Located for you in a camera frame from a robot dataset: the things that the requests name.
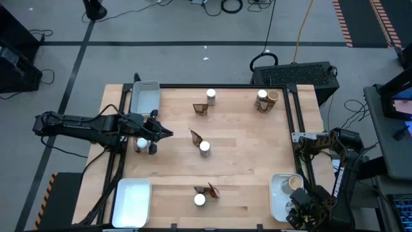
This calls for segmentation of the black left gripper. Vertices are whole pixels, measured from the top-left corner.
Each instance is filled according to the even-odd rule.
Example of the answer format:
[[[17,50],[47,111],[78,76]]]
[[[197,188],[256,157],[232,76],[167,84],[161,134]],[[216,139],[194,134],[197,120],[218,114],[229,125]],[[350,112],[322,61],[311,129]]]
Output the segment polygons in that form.
[[[148,118],[141,114],[129,113],[129,123],[131,126],[128,137],[134,143],[136,138],[144,138],[149,142],[149,151],[147,154],[154,155],[157,153],[157,141],[172,137],[174,133],[162,125],[158,125],[156,120],[157,111],[154,110]]]

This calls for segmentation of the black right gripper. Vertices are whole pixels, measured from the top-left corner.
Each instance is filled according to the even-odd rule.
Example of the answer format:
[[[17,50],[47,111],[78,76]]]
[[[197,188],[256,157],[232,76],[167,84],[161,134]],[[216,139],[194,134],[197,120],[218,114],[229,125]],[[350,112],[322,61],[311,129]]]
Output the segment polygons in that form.
[[[306,192],[303,188],[295,190],[288,199],[294,205],[287,220],[296,229],[307,231],[322,231],[330,214],[333,204],[331,195],[324,188],[312,188]]]

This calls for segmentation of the white plastic bin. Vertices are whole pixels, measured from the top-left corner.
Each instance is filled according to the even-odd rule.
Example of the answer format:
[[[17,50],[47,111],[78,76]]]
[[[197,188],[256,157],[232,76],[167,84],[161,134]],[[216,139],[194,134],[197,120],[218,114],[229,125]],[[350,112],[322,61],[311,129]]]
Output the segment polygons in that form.
[[[149,221],[151,183],[148,179],[121,179],[118,182],[112,225],[141,228]]]
[[[291,176],[297,176],[303,181],[302,176],[293,173],[275,173],[269,181],[270,212],[279,222],[287,222],[288,213],[285,211],[285,205],[292,194],[283,193],[281,183]]]

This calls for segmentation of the light gray plastic bin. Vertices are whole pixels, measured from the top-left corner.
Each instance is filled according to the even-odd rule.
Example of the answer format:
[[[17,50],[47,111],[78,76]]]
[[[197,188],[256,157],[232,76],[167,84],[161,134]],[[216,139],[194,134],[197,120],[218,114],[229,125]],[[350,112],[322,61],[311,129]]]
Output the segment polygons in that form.
[[[133,84],[130,112],[150,116],[153,110],[160,111],[160,83],[137,81]]]

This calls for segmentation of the backlit keyboard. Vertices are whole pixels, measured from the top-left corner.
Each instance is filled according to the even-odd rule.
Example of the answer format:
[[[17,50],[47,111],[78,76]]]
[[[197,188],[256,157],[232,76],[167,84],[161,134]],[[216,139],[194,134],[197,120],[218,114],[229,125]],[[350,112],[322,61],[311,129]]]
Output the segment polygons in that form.
[[[412,194],[388,195],[401,232],[412,232]]]

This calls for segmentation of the gray desk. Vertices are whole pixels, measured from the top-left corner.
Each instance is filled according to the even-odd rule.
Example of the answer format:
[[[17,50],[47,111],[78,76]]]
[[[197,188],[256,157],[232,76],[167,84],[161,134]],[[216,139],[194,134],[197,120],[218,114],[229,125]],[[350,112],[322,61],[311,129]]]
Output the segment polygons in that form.
[[[393,138],[406,126],[405,122],[384,115],[375,87],[364,87],[363,92],[388,175],[397,180],[412,180],[412,137],[407,133],[400,141]]]

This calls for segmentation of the black mat orange striped edge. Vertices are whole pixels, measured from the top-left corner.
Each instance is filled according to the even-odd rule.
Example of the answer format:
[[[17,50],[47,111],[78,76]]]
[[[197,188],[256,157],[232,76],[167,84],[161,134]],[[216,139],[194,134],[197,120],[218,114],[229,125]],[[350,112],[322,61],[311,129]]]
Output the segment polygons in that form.
[[[346,46],[402,47],[379,0],[332,0],[332,3]]]
[[[80,189],[80,173],[53,173],[46,188],[34,230],[70,227]]]

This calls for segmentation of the black mesh computer case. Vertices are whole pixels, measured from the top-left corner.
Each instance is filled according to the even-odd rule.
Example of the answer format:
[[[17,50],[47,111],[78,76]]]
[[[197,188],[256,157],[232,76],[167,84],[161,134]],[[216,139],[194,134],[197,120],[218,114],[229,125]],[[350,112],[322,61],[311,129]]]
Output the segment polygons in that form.
[[[339,89],[337,68],[328,61],[256,67],[250,83],[266,86],[313,85],[319,106]]]

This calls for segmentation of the small black desk device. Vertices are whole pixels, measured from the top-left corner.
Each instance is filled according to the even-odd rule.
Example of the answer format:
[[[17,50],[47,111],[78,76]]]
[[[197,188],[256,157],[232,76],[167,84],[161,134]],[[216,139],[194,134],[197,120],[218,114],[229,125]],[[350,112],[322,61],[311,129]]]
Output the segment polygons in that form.
[[[412,134],[409,131],[409,126],[405,126],[402,129],[399,129],[398,131],[395,132],[393,135],[393,138],[396,141],[401,141],[402,139],[406,137],[412,137]]]

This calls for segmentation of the black stand base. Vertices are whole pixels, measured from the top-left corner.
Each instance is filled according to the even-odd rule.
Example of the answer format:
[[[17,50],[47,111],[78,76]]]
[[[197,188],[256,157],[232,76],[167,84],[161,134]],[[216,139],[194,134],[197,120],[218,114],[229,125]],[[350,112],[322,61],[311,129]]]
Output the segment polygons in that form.
[[[86,16],[92,21],[103,19],[107,15],[107,10],[99,0],[82,0]]]

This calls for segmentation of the black equipment case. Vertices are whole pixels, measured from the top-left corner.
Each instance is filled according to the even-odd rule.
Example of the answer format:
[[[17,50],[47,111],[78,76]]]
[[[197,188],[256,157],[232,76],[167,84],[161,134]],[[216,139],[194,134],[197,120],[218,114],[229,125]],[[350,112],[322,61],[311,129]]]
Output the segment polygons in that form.
[[[42,72],[13,50],[0,46],[0,93],[34,92]]]
[[[0,5],[0,41],[5,42],[29,61],[35,59],[41,45],[3,5]]]

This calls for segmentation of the black aluminium table frame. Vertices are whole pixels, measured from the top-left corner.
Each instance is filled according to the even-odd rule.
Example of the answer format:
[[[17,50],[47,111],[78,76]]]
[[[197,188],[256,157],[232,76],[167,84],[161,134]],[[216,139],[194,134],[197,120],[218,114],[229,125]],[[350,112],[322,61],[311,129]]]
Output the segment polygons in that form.
[[[128,146],[123,177],[151,183],[150,228],[284,229],[270,214],[269,180],[274,173],[293,173],[291,129],[323,129],[315,91],[298,86],[300,105],[279,99],[267,114],[254,102],[258,89],[244,84],[217,84],[216,104],[205,116],[195,103],[206,101],[206,86],[164,88],[159,119],[174,135],[158,143],[155,155],[136,153]],[[192,143],[190,130],[211,145],[208,157]],[[196,206],[194,187],[220,192],[204,194]]]

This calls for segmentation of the desk monitor black frame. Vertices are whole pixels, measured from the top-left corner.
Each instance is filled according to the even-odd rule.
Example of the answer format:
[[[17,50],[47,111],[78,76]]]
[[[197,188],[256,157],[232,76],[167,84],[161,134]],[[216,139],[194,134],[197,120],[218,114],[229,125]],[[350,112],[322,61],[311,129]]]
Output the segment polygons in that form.
[[[386,117],[412,121],[412,66],[379,89]]]

